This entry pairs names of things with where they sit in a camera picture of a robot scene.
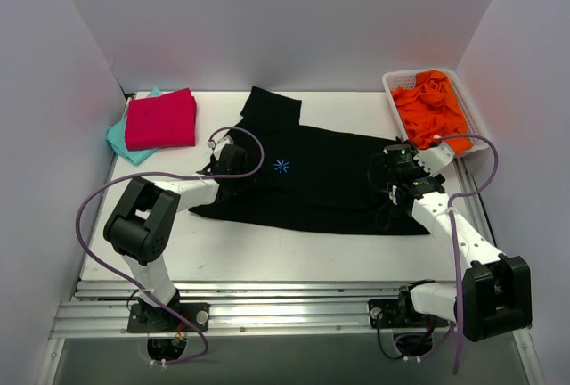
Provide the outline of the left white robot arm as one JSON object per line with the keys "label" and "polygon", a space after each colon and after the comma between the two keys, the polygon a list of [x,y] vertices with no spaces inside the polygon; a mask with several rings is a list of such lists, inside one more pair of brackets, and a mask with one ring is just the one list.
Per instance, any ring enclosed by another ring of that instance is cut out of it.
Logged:
{"label": "left white robot arm", "polygon": [[111,212],[103,238],[142,285],[141,299],[150,306],[148,321],[158,330],[173,329],[180,318],[180,309],[172,302],[178,291],[163,257],[177,214],[215,205],[248,186],[248,178],[220,178],[246,173],[247,159],[244,148],[229,143],[216,148],[209,164],[192,180],[152,182],[135,177]]}

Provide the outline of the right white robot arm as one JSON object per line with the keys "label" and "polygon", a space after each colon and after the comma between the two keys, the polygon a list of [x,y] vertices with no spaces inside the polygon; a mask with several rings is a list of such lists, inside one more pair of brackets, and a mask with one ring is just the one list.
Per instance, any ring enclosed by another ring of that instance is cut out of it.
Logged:
{"label": "right white robot arm", "polygon": [[367,177],[388,198],[394,217],[422,225],[451,254],[454,283],[424,279],[400,287],[387,305],[371,302],[375,327],[419,327],[442,321],[470,341],[524,329],[533,321],[531,270],[487,241],[454,207],[445,178],[418,161],[408,144],[393,144],[370,158]]}

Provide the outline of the black t-shirt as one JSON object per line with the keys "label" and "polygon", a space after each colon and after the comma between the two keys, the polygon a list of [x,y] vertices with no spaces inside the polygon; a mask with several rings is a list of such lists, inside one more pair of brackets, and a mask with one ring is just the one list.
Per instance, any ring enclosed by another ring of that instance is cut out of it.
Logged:
{"label": "black t-shirt", "polygon": [[392,140],[301,124],[302,103],[253,87],[228,135],[256,174],[244,191],[191,209],[200,217],[311,233],[424,235],[388,198]]}

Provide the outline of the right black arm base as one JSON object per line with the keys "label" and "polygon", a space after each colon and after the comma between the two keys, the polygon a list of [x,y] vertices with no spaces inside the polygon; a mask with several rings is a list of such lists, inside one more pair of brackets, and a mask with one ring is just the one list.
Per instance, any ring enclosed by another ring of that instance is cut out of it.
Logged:
{"label": "right black arm base", "polygon": [[449,328],[448,322],[432,315],[407,318],[395,299],[370,299],[368,309],[379,350],[391,361],[419,362],[436,346],[436,331]]}

